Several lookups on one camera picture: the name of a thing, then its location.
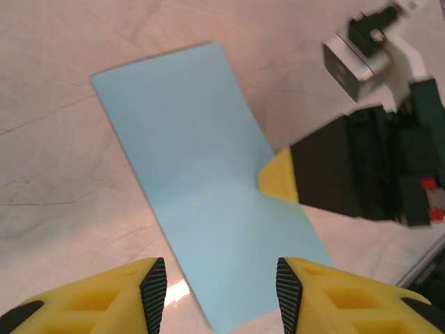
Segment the silver metal block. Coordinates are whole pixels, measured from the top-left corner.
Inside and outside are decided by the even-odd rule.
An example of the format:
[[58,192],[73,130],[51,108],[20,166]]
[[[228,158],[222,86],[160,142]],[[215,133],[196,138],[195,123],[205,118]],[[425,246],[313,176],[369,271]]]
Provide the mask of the silver metal block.
[[385,82],[391,58],[385,51],[367,58],[346,37],[336,34],[323,43],[325,67],[356,102]]

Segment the paper sheet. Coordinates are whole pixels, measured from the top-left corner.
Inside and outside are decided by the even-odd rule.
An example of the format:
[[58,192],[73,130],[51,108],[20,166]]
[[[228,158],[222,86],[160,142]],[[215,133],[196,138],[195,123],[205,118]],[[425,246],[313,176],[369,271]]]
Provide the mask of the paper sheet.
[[217,334],[278,309],[278,257],[331,265],[302,207],[258,192],[273,152],[220,45],[92,80]]

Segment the black rubber grip pad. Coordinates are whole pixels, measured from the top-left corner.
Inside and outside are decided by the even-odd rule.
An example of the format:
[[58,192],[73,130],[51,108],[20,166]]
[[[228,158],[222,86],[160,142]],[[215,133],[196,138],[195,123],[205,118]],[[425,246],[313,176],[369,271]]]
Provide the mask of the black rubber grip pad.
[[284,333],[296,334],[303,286],[283,257],[278,259],[276,285]]
[[17,306],[0,317],[0,334],[10,334],[43,306],[42,301],[31,301]]
[[139,289],[148,333],[159,334],[165,294],[167,292],[167,273],[165,272],[165,262],[162,257],[156,260],[139,285]]
[[408,306],[421,315],[426,321],[430,322],[438,330],[445,333],[445,313],[433,305],[428,305],[411,298],[402,298]]

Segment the white marble countertop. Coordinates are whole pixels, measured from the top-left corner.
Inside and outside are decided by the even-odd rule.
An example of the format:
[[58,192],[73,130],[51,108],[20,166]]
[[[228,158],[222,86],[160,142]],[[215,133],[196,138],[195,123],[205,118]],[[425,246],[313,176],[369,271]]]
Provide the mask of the white marble countertop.
[[[163,256],[171,288],[162,333],[211,333],[90,76],[217,40],[261,128],[279,150],[357,107],[324,69],[321,41],[364,4],[0,1],[0,314],[46,289],[142,257]],[[445,96],[438,2],[422,21],[409,40],[422,50]],[[382,91],[372,101],[387,98]],[[445,233],[445,225],[408,230],[307,212],[338,268],[388,283]],[[235,333],[282,333],[279,313]]]

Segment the robotic arm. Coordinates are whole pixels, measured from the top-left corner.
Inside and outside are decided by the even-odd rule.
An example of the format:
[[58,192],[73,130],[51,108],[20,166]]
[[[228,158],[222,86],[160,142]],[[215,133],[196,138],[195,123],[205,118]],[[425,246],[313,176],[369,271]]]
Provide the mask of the robotic arm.
[[360,14],[323,44],[327,70],[355,101],[386,84],[398,110],[360,109],[293,144],[260,172],[263,193],[373,221],[444,221],[444,107],[402,37],[431,2],[400,0]]

